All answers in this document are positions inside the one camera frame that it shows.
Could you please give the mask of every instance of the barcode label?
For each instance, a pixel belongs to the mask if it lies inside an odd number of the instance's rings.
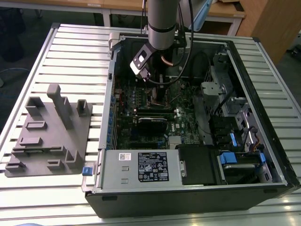
[[[119,153],[119,161],[131,161],[131,153]]]

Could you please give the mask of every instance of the blue tab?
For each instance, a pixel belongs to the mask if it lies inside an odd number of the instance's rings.
[[[220,159],[222,164],[237,163],[235,154],[233,152],[224,152],[220,155]]]
[[[261,160],[262,163],[265,162],[265,156],[264,156],[263,153],[260,153],[260,160]]]
[[[232,139],[233,146],[237,147],[237,143],[236,143],[236,139],[235,139],[234,133],[230,133],[230,137]]]
[[[92,176],[93,175],[93,167],[84,166],[82,175],[83,176]]]

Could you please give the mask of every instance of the warning label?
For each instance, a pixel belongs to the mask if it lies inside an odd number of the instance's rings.
[[[169,181],[166,152],[138,153],[140,182]]]

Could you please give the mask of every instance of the metal bracket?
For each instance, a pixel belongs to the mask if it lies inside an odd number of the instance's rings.
[[[109,35],[109,49],[113,50],[113,46],[120,42],[120,33],[119,32],[111,32]]]
[[[184,161],[180,161],[180,172],[183,178],[187,177],[186,166]]]

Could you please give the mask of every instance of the wooden table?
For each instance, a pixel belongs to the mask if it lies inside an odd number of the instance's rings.
[[[143,0],[0,0],[0,7],[101,13],[104,26],[111,27],[111,15],[140,16]],[[245,12],[233,4],[217,2],[209,10],[206,21],[230,23],[228,35],[235,36]]]

